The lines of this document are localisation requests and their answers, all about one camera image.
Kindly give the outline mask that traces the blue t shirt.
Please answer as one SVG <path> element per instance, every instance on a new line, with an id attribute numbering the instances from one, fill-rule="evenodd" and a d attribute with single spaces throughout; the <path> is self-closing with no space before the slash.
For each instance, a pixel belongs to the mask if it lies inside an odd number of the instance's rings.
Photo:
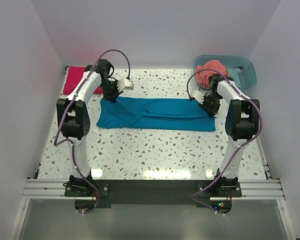
<path id="1" fill-rule="evenodd" d="M 130 128 L 214 132 L 215 119 L 199 104 L 181 98 L 118 97 L 100 101 L 96 125 L 104 129 Z"/>

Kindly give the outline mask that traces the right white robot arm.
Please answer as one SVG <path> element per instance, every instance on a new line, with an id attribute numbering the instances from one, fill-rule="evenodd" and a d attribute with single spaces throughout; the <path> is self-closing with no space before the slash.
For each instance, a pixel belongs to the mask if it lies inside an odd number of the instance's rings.
<path id="1" fill-rule="evenodd" d="M 199 106 L 214 117 L 220 108 L 220 100 L 228 104 L 225 132 L 228 136 L 224 159 L 217 169 L 214 180 L 200 193 L 214 192 L 223 197 L 238 184 L 239 167 L 246 146 L 260 134 L 262 120 L 260 101 L 242 93 L 229 78 L 213 74 L 208 78 L 210 92 L 201 96 Z"/>

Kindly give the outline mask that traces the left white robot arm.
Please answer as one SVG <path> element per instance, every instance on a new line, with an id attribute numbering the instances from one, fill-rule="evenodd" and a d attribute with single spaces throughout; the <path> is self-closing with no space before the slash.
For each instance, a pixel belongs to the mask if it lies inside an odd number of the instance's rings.
<path id="1" fill-rule="evenodd" d="M 67 142 L 70 147 L 73 172 L 66 188 L 76 191 L 82 196 L 89 196 L 94 188 L 91 167 L 87 158 L 87 135 L 91 121 L 88 113 L 88 102 L 97 88 L 101 88 L 103 98 L 114 103 L 123 93 L 126 85 L 131 86 L 128 78 L 117 80 L 112 77 L 114 66 L 106 59 L 99 59 L 94 65 L 87 65 L 82 78 L 70 95 L 59 98 L 56 102 L 57 132 L 53 145 Z"/>

